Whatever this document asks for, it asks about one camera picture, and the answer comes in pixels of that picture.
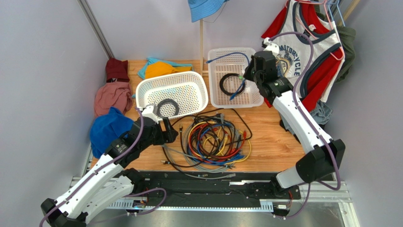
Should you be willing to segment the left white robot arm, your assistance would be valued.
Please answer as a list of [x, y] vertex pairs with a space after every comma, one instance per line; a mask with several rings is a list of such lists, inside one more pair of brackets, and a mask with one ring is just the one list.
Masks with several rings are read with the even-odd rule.
[[140, 117], [129, 131], [113, 140], [96, 165], [78, 183], [57, 199], [41, 204], [44, 218], [52, 227], [86, 227], [99, 212], [121, 197], [144, 192], [145, 178], [128, 164], [149, 146], [172, 143], [178, 132], [167, 117], [164, 128], [149, 117]]

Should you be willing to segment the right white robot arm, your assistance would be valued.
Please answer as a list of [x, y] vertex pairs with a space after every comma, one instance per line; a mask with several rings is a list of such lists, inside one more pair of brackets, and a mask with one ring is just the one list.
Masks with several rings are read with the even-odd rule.
[[327, 134], [293, 93], [291, 83], [277, 76], [276, 58], [272, 52], [256, 52], [245, 70], [244, 78], [254, 82], [260, 95], [284, 117], [305, 152], [295, 166], [271, 177], [272, 189], [282, 192], [295, 185], [318, 181], [332, 173], [339, 179], [344, 142], [334, 140]]

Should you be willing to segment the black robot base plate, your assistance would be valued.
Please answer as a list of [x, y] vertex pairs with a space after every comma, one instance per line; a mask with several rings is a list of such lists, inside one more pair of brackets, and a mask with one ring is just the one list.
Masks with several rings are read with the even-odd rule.
[[298, 186], [287, 189], [274, 196], [270, 189], [269, 172], [235, 172], [215, 174], [210, 179], [197, 179], [175, 171], [141, 171], [144, 180], [143, 189], [163, 188], [167, 192], [165, 201], [170, 205], [230, 205], [237, 203], [255, 204], [258, 200], [288, 202], [299, 200], [301, 194]]

